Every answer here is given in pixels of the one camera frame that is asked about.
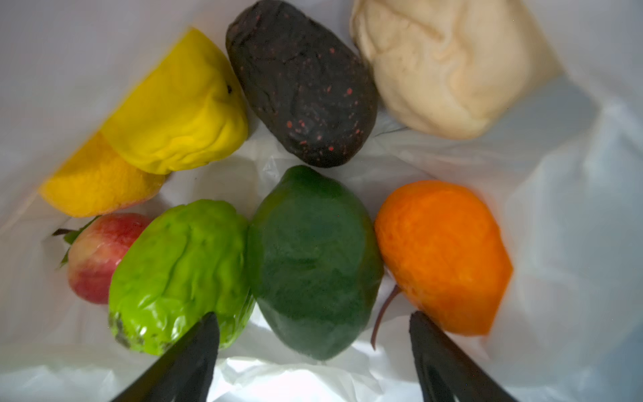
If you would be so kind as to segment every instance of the apple stem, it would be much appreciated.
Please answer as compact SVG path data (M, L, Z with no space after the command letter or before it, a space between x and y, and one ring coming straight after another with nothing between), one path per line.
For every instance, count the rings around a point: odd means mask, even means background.
M386 309L388 309L388 306L391 304L393 299L401 292L402 292L402 289L398 285L395 285L395 287L391 291L391 294L388 296L388 298L382 305L382 308L379 310L379 314L377 315L377 320L375 321L375 326L373 327L373 334L370 337L370 345L373 347L373 350L375 350L377 331L379 330L379 325L382 323L382 318L384 318L384 312L386 311Z

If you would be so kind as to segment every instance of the fake fruit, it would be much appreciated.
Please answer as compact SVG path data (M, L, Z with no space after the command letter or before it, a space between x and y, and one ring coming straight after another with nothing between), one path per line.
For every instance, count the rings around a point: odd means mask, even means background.
M452 140L482 135L563 71L520 0L355 0L350 34L386 109Z
M409 301L443 330L489 332L512 266L489 209L467 188L398 188L375 221L377 243Z
M366 326L384 268L367 211L341 183L288 169L250 223L247 256L257 304L290 348L328 360Z
M377 90L337 36L283 1L261 0L230 24L226 49L252 110L303 162L348 162L377 116Z
M109 214L83 228L71 241L68 252L71 290L90 303L107 304L116 267L150 222L152 219L141 214Z
M248 120L226 56L192 28L101 130L132 165L168 174L229 156L248 137Z
M81 218L145 202L164 182L165 176L127 163L98 132L41 185L39 193L57 210Z
M254 307L244 267L247 230L225 201L202 199L156 218L112 279L109 327L116 340L160 355L213 311L219 347L230 346Z

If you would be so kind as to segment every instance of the lime green fruit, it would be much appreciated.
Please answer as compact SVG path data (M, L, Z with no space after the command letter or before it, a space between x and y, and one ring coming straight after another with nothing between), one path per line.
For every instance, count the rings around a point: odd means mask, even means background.
M207 199L150 223L112 277L109 327L116 340L158 356L214 311L219 348L230 346L255 305L244 267L247 230L233 206Z

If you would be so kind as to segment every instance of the white plastic bag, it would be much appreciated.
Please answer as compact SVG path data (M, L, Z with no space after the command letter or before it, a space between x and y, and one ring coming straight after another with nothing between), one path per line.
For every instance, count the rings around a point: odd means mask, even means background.
M187 24L223 47L227 25L252 1L5 3L0 399L106 401L153 359L116 345L106 308L78 300L55 270L64 246L50 234L84 221L54 211L34 195L35 185L100 126ZM349 41L350 0L292 3ZM643 323L643 52L636 44L643 10L634 0L526 4L571 80L538 90L471 142L391 132L400 127L381 113L362 151L325 173L349 186L372 216L391 191L419 179L475 189L502 227L515 273L489 338L457 338L460 345L522 401L638 401L639 381L626 379L643 371L643 331L635 331ZM214 198L251 216L299 163L262 124L255 127L232 157L174 174L136 209L159 214ZM386 279L375 311L391 287ZM320 365L284 347L256 309L221 353L209 399L420 400L411 311L396 300L376 352L367 342L370 324L350 349Z

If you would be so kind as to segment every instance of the lemon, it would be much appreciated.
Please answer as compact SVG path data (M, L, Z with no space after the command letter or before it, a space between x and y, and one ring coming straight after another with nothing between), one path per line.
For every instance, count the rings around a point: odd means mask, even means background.
M132 165L168 174L229 156L248 137L248 119L228 59L192 28L101 131Z
M164 175L127 163L97 133L41 185L39 193L67 215L90 217L142 203L164 182Z

